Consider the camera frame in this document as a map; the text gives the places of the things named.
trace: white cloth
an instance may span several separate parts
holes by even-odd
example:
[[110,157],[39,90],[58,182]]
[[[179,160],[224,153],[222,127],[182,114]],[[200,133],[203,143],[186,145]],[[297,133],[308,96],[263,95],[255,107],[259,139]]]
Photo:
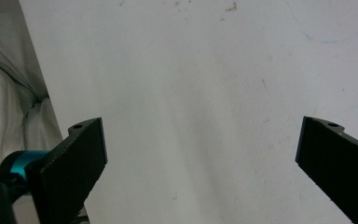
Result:
[[0,15],[0,162],[62,137],[21,11]]

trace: white table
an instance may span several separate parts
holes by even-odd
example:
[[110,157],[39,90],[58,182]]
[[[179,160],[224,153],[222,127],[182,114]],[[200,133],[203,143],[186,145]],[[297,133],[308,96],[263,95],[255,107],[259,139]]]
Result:
[[91,223],[351,223],[297,167],[358,138],[358,1],[21,0],[62,134],[102,117]]

